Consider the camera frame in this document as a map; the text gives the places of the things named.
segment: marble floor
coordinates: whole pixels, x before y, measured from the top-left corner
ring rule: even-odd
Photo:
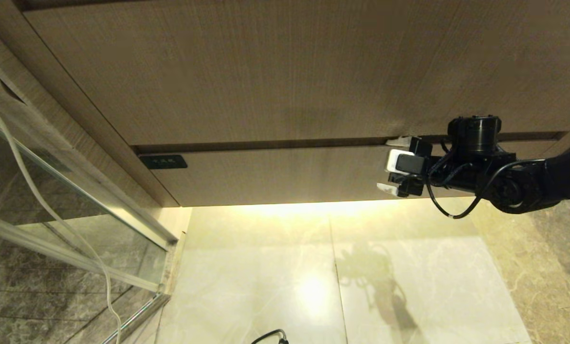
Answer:
[[[165,251],[40,166],[28,163],[41,194],[53,209],[99,253],[104,263],[159,283]],[[85,246],[38,203],[17,172],[0,193],[0,219],[50,244],[89,255]]]
[[[113,281],[113,298],[130,288]],[[103,276],[0,239],[0,344],[64,343],[105,299]]]
[[[486,217],[450,220],[429,200],[196,208],[171,301],[125,343],[282,328],[292,344],[529,344]]]
[[[570,344],[570,200],[517,216],[480,203],[470,218],[532,342]]]

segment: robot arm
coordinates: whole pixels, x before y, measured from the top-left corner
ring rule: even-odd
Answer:
[[[481,199],[510,214],[522,214],[552,207],[570,199],[570,152],[551,159],[519,161],[515,153],[497,144],[501,129],[498,117],[457,118],[449,123],[451,149],[431,155],[432,145],[412,138],[409,151],[392,150],[387,170],[396,194],[421,195],[427,187],[432,201],[445,215],[462,218]],[[462,214],[451,215],[436,201],[432,187],[458,189],[477,197]]]

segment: glass shower door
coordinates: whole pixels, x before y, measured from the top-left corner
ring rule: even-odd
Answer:
[[[92,245],[113,279],[157,291],[165,240],[142,234],[60,173],[64,166],[22,149],[25,164],[47,203]],[[100,272],[88,249],[38,203],[0,135],[0,237],[77,267]]]

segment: black cable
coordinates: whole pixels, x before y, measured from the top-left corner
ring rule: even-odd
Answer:
[[[287,335],[285,334],[285,331],[283,331],[282,329],[276,329],[274,331],[270,331],[269,333],[266,333],[265,335],[257,338],[251,344],[257,344],[257,343],[261,342],[262,340],[270,337],[271,335],[276,335],[277,333],[280,333],[283,335],[283,338],[279,339],[279,344],[288,344],[289,343],[287,341]]]
[[[457,168],[455,168],[453,170],[453,172],[451,172],[451,174],[449,174],[441,183],[436,183],[434,184],[434,186],[437,187],[447,187],[447,183],[449,183],[451,181],[451,179],[455,178],[455,176],[461,172],[461,170],[463,170],[466,167],[472,167],[474,166],[473,163],[469,162],[469,163],[465,163],[463,165],[458,166]]]
[[[491,184],[493,183],[493,181],[495,180],[495,178],[504,170],[506,170],[507,168],[510,168],[512,166],[517,166],[517,165],[527,165],[529,163],[539,163],[539,162],[543,162],[545,161],[545,159],[529,159],[529,160],[521,160],[521,161],[513,161],[511,163],[507,163],[506,165],[502,166],[501,168],[498,168],[495,172],[493,172],[493,174],[491,175],[490,179],[487,181],[487,183],[485,183],[484,187],[482,188],[481,192],[478,194],[478,196],[476,196],[476,198],[472,201],[472,203],[470,204],[470,206],[468,206],[468,208],[461,214],[459,215],[451,215],[449,214],[447,211],[445,211],[439,204],[438,201],[436,201],[436,198],[434,196],[434,192],[431,189],[431,183],[429,182],[430,179],[430,174],[427,175],[427,180],[426,180],[426,185],[427,185],[427,191],[429,192],[429,197],[431,198],[432,202],[434,203],[434,205],[436,206],[436,208],[438,208],[438,210],[440,210],[441,213],[443,213],[444,215],[446,215],[447,217],[450,218],[454,218],[455,220],[458,220],[460,218],[466,217],[468,214],[471,213],[471,211],[473,209],[475,209],[475,207],[477,206],[478,202],[480,202],[480,200],[482,200],[482,196],[484,195],[485,192],[487,192],[487,190],[489,189],[489,187],[491,186]]]
[[[441,157],[440,159],[438,159],[438,161],[434,164],[434,166],[432,166],[429,169],[429,172],[427,173],[427,175],[429,177],[431,177],[432,174],[434,174],[434,172],[436,172],[436,170],[438,170],[438,168],[442,165],[444,165],[444,163],[446,163],[449,159],[451,159],[451,157],[453,156],[453,154],[455,154],[455,150],[450,150],[447,151],[447,154],[445,154],[443,157]]]
[[[445,140],[444,140],[444,139],[440,140],[440,146],[442,146],[442,150],[443,150],[445,153],[448,153],[448,152],[449,152],[449,149],[447,148],[447,144],[445,143]]]

